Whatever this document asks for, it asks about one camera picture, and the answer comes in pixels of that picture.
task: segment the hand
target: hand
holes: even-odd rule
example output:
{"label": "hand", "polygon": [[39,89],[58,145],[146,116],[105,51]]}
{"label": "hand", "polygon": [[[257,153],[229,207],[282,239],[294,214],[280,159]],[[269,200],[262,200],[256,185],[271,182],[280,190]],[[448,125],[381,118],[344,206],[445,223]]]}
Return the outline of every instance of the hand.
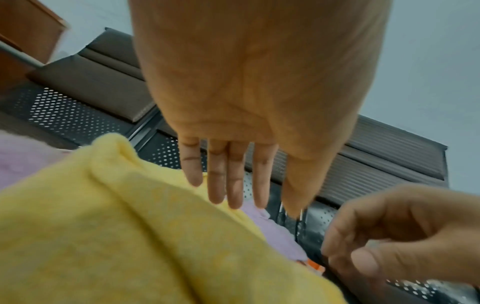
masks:
{"label": "hand", "polygon": [[243,200],[255,142],[253,196],[268,202],[278,145],[288,154],[282,201],[298,216],[349,138],[372,82],[390,0],[130,0],[135,48],[182,169],[232,208]]}
{"label": "hand", "polygon": [[480,197],[417,184],[366,196],[341,207],[321,250],[344,275],[479,285]]}

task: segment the yellow fabric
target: yellow fabric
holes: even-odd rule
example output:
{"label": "yellow fabric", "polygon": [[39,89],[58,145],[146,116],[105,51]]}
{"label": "yellow fabric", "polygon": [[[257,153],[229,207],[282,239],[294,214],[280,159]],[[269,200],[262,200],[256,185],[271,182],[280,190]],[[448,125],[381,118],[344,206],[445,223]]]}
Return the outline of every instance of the yellow fabric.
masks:
{"label": "yellow fabric", "polygon": [[180,171],[108,134],[0,192],[2,303],[344,303]]}

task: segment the wooden furniture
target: wooden furniture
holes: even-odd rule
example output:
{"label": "wooden furniture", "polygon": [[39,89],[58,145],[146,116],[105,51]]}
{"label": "wooden furniture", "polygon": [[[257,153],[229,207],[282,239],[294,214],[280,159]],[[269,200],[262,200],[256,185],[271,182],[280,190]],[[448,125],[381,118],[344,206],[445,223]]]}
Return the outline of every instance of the wooden furniture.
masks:
{"label": "wooden furniture", "polygon": [[[50,59],[66,23],[38,0],[0,0],[0,41],[40,62]],[[0,92],[33,68],[0,50]]]}

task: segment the floor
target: floor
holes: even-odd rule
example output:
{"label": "floor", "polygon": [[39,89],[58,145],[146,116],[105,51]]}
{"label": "floor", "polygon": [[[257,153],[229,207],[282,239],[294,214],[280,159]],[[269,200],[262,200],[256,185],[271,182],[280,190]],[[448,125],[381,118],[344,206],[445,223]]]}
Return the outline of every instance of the floor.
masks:
{"label": "floor", "polygon": [[[53,60],[104,27],[132,33],[127,0],[41,0],[70,29]],[[395,1],[361,114],[449,146],[452,189],[480,194],[480,1]]]}

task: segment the towel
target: towel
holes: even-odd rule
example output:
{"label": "towel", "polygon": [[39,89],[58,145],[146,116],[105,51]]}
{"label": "towel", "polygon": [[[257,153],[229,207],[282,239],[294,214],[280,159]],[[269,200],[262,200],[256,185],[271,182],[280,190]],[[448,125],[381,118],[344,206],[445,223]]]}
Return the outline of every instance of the towel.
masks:
{"label": "towel", "polygon": [[0,231],[4,303],[345,303],[117,134],[1,191]]}

